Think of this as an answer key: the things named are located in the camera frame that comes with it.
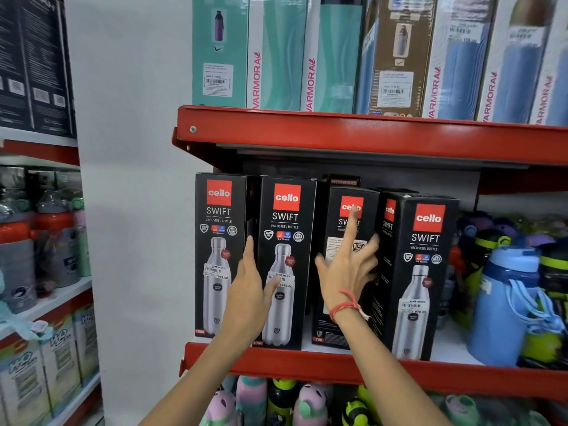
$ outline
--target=red thread bracelet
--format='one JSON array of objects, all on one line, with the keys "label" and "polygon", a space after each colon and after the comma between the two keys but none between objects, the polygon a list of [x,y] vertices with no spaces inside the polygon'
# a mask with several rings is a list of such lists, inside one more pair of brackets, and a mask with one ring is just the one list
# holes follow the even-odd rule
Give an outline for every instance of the red thread bracelet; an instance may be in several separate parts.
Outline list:
[{"label": "red thread bracelet", "polygon": [[339,293],[343,293],[345,295],[348,295],[351,298],[350,302],[343,302],[340,303],[339,305],[334,306],[333,308],[330,309],[330,318],[332,322],[335,322],[335,319],[333,318],[333,316],[335,315],[335,313],[337,311],[341,311],[342,309],[356,309],[357,311],[359,311],[359,314],[361,314],[361,316],[365,319],[365,321],[369,321],[370,316],[366,315],[363,310],[361,309],[361,305],[359,305],[357,303],[357,299],[355,299],[355,295],[350,292],[349,290],[345,290],[344,288],[340,288],[339,289]]}]

